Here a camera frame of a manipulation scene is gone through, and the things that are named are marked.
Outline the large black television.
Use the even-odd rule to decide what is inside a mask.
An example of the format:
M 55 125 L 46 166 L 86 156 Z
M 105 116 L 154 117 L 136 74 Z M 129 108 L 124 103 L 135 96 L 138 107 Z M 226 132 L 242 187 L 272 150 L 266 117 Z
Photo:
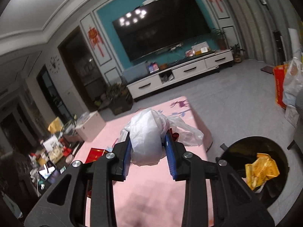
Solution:
M 196 0 L 157 0 L 112 24 L 130 61 L 211 31 Z

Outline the white cardboard box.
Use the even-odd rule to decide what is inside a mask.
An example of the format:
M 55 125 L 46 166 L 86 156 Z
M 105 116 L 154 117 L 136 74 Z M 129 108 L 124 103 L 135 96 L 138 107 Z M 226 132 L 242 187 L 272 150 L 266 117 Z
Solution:
M 106 122 L 99 112 L 95 111 L 89 113 L 88 119 L 82 124 L 77 123 L 75 130 L 84 141 L 92 142 L 105 126 Z

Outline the red flat packet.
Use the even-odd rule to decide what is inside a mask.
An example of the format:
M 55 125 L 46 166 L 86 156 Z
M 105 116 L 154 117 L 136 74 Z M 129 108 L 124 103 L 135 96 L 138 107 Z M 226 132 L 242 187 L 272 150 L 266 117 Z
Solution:
M 101 156 L 104 156 L 107 153 L 108 153 L 108 151 L 106 149 L 91 148 L 88 153 L 85 163 L 95 162 Z

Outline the white TV cabinet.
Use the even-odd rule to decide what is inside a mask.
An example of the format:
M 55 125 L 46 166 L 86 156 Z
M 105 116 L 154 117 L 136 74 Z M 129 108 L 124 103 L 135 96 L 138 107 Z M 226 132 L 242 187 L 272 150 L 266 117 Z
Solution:
M 219 50 L 212 54 L 191 59 L 137 80 L 127 88 L 133 99 L 139 99 L 160 89 L 177 84 L 209 71 L 218 71 L 219 66 L 233 61 L 231 50 Z

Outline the red toy figure stand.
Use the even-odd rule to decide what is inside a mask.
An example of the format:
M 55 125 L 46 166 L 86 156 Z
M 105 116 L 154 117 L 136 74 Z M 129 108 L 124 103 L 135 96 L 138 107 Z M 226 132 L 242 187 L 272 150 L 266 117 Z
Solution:
M 70 148 L 64 146 L 62 149 L 62 152 L 63 152 L 63 156 L 67 157 L 71 154 L 72 150 Z

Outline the potted plant on floor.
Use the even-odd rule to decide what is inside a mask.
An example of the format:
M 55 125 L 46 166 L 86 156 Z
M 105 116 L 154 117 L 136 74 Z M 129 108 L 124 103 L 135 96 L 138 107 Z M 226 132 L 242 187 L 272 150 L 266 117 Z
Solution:
M 239 44 L 235 44 L 235 45 L 230 47 L 230 50 L 232 52 L 234 62 L 235 63 L 241 63 L 242 62 L 242 54 L 243 54 L 243 52 L 245 52 L 245 49 L 240 47 Z

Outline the wall clock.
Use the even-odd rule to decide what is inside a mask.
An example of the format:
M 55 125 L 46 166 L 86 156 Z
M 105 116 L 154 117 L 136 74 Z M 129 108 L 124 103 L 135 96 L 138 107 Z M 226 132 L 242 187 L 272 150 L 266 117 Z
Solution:
M 53 74 L 58 73 L 60 70 L 60 62 L 59 58 L 55 55 L 50 58 L 50 63 L 49 63 L 49 71 Z

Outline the yellow snack bag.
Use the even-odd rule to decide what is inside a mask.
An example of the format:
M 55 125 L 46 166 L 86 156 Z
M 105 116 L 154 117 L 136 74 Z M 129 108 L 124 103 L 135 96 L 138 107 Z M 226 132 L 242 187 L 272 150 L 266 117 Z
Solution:
M 254 191 L 266 181 L 279 176 L 280 171 L 276 161 L 269 154 L 257 153 L 256 161 L 245 165 L 245 175 L 247 185 Z

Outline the blue white card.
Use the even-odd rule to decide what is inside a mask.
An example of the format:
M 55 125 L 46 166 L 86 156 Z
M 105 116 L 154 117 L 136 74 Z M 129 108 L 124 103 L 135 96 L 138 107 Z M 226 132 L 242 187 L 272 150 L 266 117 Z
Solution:
M 60 173 L 61 173 L 61 174 L 64 173 L 65 170 L 66 170 L 66 167 L 63 166 L 63 167 L 60 169 Z

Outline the upright vacuum cleaner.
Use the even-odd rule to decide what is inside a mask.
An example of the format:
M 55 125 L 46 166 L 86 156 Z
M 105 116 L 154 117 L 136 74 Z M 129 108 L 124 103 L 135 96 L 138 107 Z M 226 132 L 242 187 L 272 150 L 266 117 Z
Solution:
M 275 18 L 273 16 L 272 12 L 270 11 L 268 3 L 266 2 L 266 0 L 259 0 L 259 1 L 260 1 L 261 5 L 266 7 L 268 14 L 273 22 L 273 25 L 274 25 L 273 35 L 274 35 L 274 40 L 275 40 L 276 47 L 277 47 L 278 56 L 279 56 L 279 64 L 282 65 L 286 61 L 284 45 L 283 45 L 283 37 L 282 37 L 280 31 L 278 30 L 277 23 L 275 21 Z

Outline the white plastic bag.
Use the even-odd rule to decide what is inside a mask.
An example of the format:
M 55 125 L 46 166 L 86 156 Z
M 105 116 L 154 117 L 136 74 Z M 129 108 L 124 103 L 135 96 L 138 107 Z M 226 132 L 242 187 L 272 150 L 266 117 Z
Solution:
M 295 106 L 295 100 L 302 89 L 302 62 L 293 57 L 283 81 L 283 103 L 286 106 Z
M 179 116 L 165 116 L 151 108 L 131 118 L 124 127 L 131 141 L 131 162 L 137 166 L 154 166 L 165 157 L 162 144 L 169 129 L 179 134 L 178 141 L 187 147 L 203 144 L 204 134 L 186 124 Z

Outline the black trash bin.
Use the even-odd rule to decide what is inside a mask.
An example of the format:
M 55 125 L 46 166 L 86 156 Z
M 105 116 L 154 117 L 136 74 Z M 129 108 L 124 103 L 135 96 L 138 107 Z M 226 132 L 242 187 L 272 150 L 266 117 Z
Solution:
M 289 166 L 283 149 L 269 138 L 250 136 L 230 146 L 222 144 L 226 160 L 268 208 L 282 193 Z

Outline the red chinese knot decoration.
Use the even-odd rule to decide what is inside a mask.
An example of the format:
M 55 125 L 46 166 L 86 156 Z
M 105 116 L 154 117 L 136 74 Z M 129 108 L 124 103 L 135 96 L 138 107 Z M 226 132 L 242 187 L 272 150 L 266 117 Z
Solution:
M 101 56 L 104 57 L 103 50 L 100 46 L 100 44 L 103 44 L 103 40 L 99 34 L 99 31 L 95 27 L 89 27 L 87 34 L 92 47 L 95 48 L 95 46 L 97 46 Z

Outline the red paper shopping bag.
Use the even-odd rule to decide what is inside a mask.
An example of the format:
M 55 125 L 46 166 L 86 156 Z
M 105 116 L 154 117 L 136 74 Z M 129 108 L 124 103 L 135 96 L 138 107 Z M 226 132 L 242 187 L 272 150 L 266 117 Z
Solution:
M 283 109 L 286 108 L 286 105 L 283 103 L 283 81 L 287 72 L 287 68 L 288 64 L 275 66 L 273 68 L 276 103 Z

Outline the potted plant on cabinet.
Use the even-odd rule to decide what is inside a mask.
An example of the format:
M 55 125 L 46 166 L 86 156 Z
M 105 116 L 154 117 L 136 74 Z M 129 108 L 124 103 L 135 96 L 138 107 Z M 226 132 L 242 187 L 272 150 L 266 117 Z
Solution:
M 217 43 L 220 50 L 226 50 L 226 33 L 224 29 L 221 28 L 212 28 L 211 29 L 211 37 Z

